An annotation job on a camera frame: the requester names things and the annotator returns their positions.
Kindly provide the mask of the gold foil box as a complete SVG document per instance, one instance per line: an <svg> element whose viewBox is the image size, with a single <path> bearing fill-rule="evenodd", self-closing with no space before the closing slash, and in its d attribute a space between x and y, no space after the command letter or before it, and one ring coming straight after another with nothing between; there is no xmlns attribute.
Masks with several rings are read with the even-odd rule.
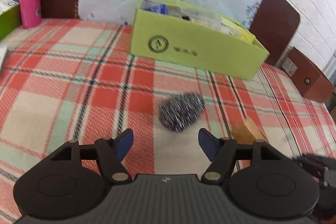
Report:
<svg viewBox="0 0 336 224"><path fill-rule="evenodd" d="M232 128L231 135L239 144L253 144L255 140L268 142L266 135L260 131L250 117L235 125Z"/></svg>

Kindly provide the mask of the steel wool scrubber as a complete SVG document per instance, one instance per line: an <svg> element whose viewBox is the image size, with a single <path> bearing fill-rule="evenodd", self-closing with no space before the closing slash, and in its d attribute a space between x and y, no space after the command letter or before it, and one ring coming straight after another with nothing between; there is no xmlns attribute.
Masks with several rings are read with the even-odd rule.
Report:
<svg viewBox="0 0 336 224"><path fill-rule="evenodd" d="M182 132L198 121L204 109L205 101L200 94L177 94L159 104L158 119L169 131Z"/></svg>

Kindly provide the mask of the blue medicine box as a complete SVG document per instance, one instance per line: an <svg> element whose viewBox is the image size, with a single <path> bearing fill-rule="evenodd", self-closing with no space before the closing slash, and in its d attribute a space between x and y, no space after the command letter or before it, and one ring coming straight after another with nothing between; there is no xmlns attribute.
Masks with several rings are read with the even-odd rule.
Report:
<svg viewBox="0 0 336 224"><path fill-rule="evenodd" d="M145 10L145 11L156 13L156 14L167 15L167 13L168 13L167 5L164 4L164 3L146 1L142 5L142 9Z"/></svg>

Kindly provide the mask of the yellow-green medicine box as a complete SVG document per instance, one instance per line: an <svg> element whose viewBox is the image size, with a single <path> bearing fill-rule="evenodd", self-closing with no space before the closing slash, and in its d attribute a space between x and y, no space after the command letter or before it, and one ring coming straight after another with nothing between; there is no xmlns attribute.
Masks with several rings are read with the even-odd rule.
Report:
<svg viewBox="0 0 336 224"><path fill-rule="evenodd" d="M233 22L232 25L232 31L231 31L237 38L248 42L253 43L256 39L256 36L254 34L250 33L244 26L241 26L240 24Z"/></svg>

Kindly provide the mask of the clear plastic container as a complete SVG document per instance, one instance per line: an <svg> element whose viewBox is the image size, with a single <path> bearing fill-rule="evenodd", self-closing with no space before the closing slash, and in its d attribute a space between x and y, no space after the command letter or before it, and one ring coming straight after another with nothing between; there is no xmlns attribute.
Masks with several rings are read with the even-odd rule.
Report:
<svg viewBox="0 0 336 224"><path fill-rule="evenodd" d="M182 19L191 23L220 31L222 28L222 18L214 12L183 10L181 12Z"/></svg>

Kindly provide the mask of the plaid bed sheet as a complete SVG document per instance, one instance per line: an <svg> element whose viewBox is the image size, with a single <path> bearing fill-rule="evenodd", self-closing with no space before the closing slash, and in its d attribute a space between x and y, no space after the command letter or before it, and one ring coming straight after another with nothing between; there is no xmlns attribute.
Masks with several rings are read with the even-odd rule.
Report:
<svg viewBox="0 0 336 224"><path fill-rule="evenodd" d="M264 64L250 81L129 54L131 28L78 19L47 19L1 41L1 223L20 212L16 180L64 142L91 144L126 128L134 145L131 174L201 174L209 161L198 130L227 137L250 117L288 157L335 157L335 123L326 106L301 96L285 72ZM159 104L198 93L205 109L182 132L158 119Z"/></svg>

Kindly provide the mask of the brown cardboard box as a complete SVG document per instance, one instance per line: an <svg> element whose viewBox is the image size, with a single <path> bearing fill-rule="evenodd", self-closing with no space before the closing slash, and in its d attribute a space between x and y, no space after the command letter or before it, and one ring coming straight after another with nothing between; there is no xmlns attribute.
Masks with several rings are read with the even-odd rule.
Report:
<svg viewBox="0 0 336 224"><path fill-rule="evenodd" d="M324 103L332 94L334 85L313 61L293 47L281 65L303 98Z"/></svg>

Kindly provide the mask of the lime green storage box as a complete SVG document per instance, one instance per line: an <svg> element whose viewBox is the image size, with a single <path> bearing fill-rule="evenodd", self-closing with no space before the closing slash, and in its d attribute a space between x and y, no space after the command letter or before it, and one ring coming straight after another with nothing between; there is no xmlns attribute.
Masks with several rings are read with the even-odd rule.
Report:
<svg viewBox="0 0 336 224"><path fill-rule="evenodd" d="M166 4L167 15L143 10L146 1ZM211 11L222 18L217 31L182 19L183 10L211 11L181 0L141 0L135 9L131 54L245 80L254 77L269 52L257 39L248 43L237 38L231 31L233 22L239 22Z"/></svg>

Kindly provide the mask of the dark brown wooden headboard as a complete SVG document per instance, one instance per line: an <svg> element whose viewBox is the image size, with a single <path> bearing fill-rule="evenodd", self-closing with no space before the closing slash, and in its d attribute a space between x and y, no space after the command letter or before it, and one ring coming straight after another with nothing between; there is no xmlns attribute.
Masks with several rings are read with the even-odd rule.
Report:
<svg viewBox="0 0 336 224"><path fill-rule="evenodd" d="M78 0L41 0L43 18L78 18ZM250 30L269 51L266 63L276 65L300 23L286 0L262 0Z"/></svg>

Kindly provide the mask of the white round device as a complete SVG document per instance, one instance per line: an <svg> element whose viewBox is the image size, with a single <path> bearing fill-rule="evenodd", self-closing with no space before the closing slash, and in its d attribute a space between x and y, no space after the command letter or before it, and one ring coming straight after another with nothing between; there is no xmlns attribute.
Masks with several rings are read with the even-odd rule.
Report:
<svg viewBox="0 0 336 224"><path fill-rule="evenodd" d="M7 46L0 46L0 70L2 69L5 59L8 53L8 48Z"/></svg>

